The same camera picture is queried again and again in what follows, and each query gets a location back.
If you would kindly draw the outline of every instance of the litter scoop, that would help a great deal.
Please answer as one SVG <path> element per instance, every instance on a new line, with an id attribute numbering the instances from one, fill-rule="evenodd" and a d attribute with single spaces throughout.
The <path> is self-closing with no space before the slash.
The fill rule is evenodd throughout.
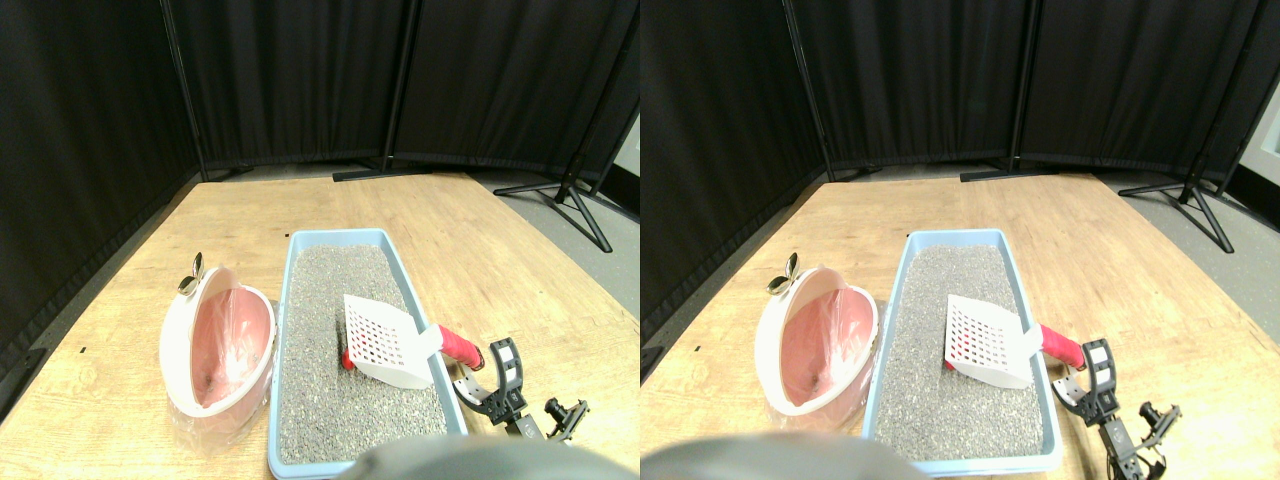
<path id="1" fill-rule="evenodd" d="M 440 326 L 431 324 L 421 334 L 413 316 L 390 305 L 342 296 L 347 311 L 347 356 L 365 375 L 398 388 L 431 385 L 431 355 L 440 351 Z"/>
<path id="2" fill-rule="evenodd" d="M 947 296 L 947 337 L 943 361 L 950 369 L 979 381 L 1021 389 L 1032 385 L 1032 355 L 1051 357 L 1080 369 L 1084 358 L 1075 343 L 1048 326 L 1023 332 L 1018 314 L 993 303 Z"/>

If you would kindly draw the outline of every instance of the table surface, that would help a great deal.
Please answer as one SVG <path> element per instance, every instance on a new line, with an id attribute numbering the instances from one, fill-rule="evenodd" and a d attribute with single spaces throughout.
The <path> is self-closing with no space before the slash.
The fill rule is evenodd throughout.
<path id="1" fill-rule="evenodd" d="M 1166 477 L 1280 472 L 1280 348 L 1093 177 L 831 183 L 796 205 L 641 387 L 641 454 L 699 436 L 774 430 L 753 348 L 769 300 L 764 287 L 791 252 L 801 269 L 824 264 L 887 301 L 909 233 L 998 228 L 1036 321 L 1079 342 L 1110 342 L 1120 416 L 1132 435 L 1148 430 L 1138 416 L 1142 402 L 1181 407 L 1161 447 Z M 1051 367 L 1051 378 L 1064 375 Z M 1027 476 L 1106 477 L 1097 428 L 1061 406 L 1057 416 L 1061 467 Z M 850 433 L 860 431 L 861 413 Z"/>
<path id="2" fill-rule="evenodd" d="M 289 233 L 365 227 L 390 234 L 433 321 L 486 356 L 489 342 L 516 340 L 525 412 L 544 430 L 554 425 L 541 411 L 547 398 L 586 399 L 591 412 L 575 445 L 639 468 L 636 319 L 479 183 L 434 174 L 196 186 L 93 300 L 0 425 L 0 479 L 271 477 L 268 415 L 211 458 L 175 444 L 156 361 L 174 287 L 204 252 L 206 265 L 232 268 L 276 301 Z M 477 379 L 497 384 L 490 369 Z M 504 435 L 484 416 L 466 408 L 463 416 L 472 434 Z"/>

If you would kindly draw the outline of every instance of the blue litter box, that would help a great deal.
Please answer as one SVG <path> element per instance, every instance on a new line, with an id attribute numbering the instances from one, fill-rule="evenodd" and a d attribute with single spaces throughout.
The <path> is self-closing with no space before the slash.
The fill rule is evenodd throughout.
<path id="1" fill-rule="evenodd" d="M 876 439 L 876 412 L 879 410 L 879 390 L 884 380 L 882 372 L 884 371 L 884 362 L 888 361 L 890 346 L 893 344 L 893 320 L 897 316 L 897 306 L 902 293 L 902 282 L 906 279 L 906 269 L 911 265 L 911 260 L 915 259 L 915 253 L 936 244 L 956 247 L 989 244 L 998 248 L 1000 255 L 1005 257 L 1005 274 L 1009 275 L 1009 284 L 1014 287 L 1014 302 L 1018 305 L 1018 316 L 1023 320 L 1023 330 L 1032 328 L 1032 312 L 1027 310 L 1027 293 L 1023 292 L 1023 280 L 1018 276 L 1018 266 L 1014 264 L 1014 256 L 1009 251 L 1009 241 L 1005 239 L 1004 232 L 997 229 L 913 232 L 906 238 L 902 260 L 897 264 L 897 278 L 893 279 L 893 292 L 888 298 L 884 325 L 881 326 L 881 347 L 876 355 L 876 370 L 872 371 L 872 388 L 867 397 L 867 413 L 863 417 L 861 436 L 865 439 Z M 1057 468 L 1062 463 L 1062 431 L 1057 425 L 1057 408 L 1053 404 L 1053 394 L 1050 393 L 1050 380 L 1042 355 L 1032 356 L 1032 374 L 1036 378 L 1033 388 L 1039 392 L 1041 420 L 1044 425 L 1044 443 L 1041 445 L 1039 454 L 942 460 L 913 462 L 911 465 L 929 476 L 1027 474 Z"/>
<path id="2" fill-rule="evenodd" d="M 362 228 L 351 230 L 301 230 L 293 233 L 289 241 L 289 257 L 284 264 L 284 285 L 280 288 L 278 337 L 280 339 L 280 348 L 275 352 L 275 366 L 271 371 L 271 425 L 266 447 L 266 462 L 271 468 L 271 475 L 275 475 L 276 479 L 332 479 L 355 463 L 329 462 L 288 465 L 280 461 L 280 396 L 274 393 L 280 390 L 280 370 L 284 360 L 283 352 L 284 348 L 288 348 L 289 278 L 293 271 L 293 260 L 297 259 L 303 250 L 316 244 L 334 244 L 339 247 L 372 244 L 381 248 L 383 253 L 387 255 L 387 262 L 392 266 L 392 275 L 396 276 L 396 283 L 399 284 L 401 294 L 404 296 L 404 306 L 408 308 L 410 315 L 413 315 L 413 320 L 417 321 L 417 330 L 426 330 L 426 326 L 430 325 L 426 320 L 426 315 L 422 315 L 422 307 L 419 305 L 417 293 L 413 292 L 413 284 L 410 283 L 408 275 L 404 271 L 404 264 L 399 261 L 399 255 L 396 253 L 396 246 L 392 244 L 392 239 L 387 236 L 385 230 L 380 228 Z M 444 367 L 444 358 L 442 358 L 440 353 L 436 352 L 428 361 L 431 364 L 431 378 L 435 381 L 435 393 L 439 394 L 440 406 L 444 408 L 445 430 L 449 434 L 466 435 L 467 425 L 462 421 L 462 411 L 458 408 L 458 399 L 453 396 L 453 387 L 449 383 L 449 372 Z"/>

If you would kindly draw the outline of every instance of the black curtain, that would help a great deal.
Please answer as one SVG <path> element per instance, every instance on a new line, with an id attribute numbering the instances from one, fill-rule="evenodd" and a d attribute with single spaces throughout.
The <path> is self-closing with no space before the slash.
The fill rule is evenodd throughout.
<path id="1" fill-rule="evenodd" d="M 636 0 L 422 5 L 396 157 L 559 174 L 586 132 Z M 636 55 L 607 99 L 598 177 L 639 99 Z"/>
<path id="2" fill-rule="evenodd" d="M 207 166 L 380 156 L 407 5 L 175 1 Z"/>
<path id="3" fill-rule="evenodd" d="M 1023 157 L 1185 173 L 1224 100 L 1257 4 L 1044 1 Z M 1280 31 L 1262 28 L 1263 40 Z M 1253 84 L 1268 86 L 1275 72 L 1274 55 L 1271 65 L 1263 56 L 1242 76 L 1248 84 L 1234 100 L 1234 120 L 1224 123 L 1224 140 L 1245 134 L 1266 101 L 1266 87 Z M 1220 141 L 1206 177 L 1222 177 L 1235 152 L 1230 143 Z"/>
<path id="4" fill-rule="evenodd" d="M 0 1 L 0 32 L 3 376 L 196 154 L 159 3 Z"/>
<path id="5" fill-rule="evenodd" d="M 797 1 L 832 165 L 1009 155 L 1025 3 Z"/>
<path id="6" fill-rule="evenodd" d="M 823 166 L 778 1 L 640 9 L 643 344 Z"/>

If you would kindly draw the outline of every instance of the red scoop handle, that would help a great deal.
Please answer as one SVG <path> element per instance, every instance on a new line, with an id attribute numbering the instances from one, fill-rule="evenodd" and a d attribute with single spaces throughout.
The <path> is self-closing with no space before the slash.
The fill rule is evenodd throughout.
<path id="1" fill-rule="evenodd" d="M 484 356 L 480 355 L 480 347 L 476 347 L 475 343 L 449 332 L 444 325 L 440 325 L 440 337 L 444 337 L 444 346 L 440 347 L 440 352 L 444 352 L 444 355 L 448 355 L 471 370 L 484 369 Z"/>
<path id="2" fill-rule="evenodd" d="M 1062 337 L 1062 334 L 1044 325 L 1041 325 L 1041 335 L 1044 338 L 1043 343 L 1041 343 L 1044 353 L 1057 358 L 1062 364 L 1070 365 L 1075 370 L 1084 370 L 1084 351 L 1080 349 L 1079 343 Z M 943 361 L 942 364 L 947 370 L 955 370 L 951 362 Z"/>

